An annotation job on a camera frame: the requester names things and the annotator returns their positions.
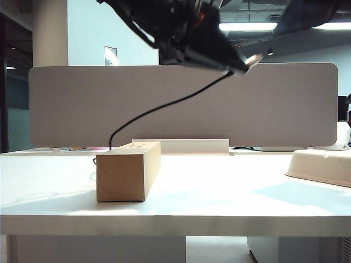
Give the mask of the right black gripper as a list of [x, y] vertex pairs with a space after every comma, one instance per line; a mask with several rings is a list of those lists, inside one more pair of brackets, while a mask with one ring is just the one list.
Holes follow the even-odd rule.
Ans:
[[290, 1], [273, 30], [274, 36], [320, 26], [337, 11], [341, 1]]

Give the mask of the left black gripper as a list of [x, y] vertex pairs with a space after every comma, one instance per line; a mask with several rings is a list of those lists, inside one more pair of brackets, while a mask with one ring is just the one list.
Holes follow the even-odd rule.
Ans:
[[183, 56], [184, 66], [246, 74], [244, 57], [218, 28], [216, 1], [157, 1], [155, 42], [160, 56]]

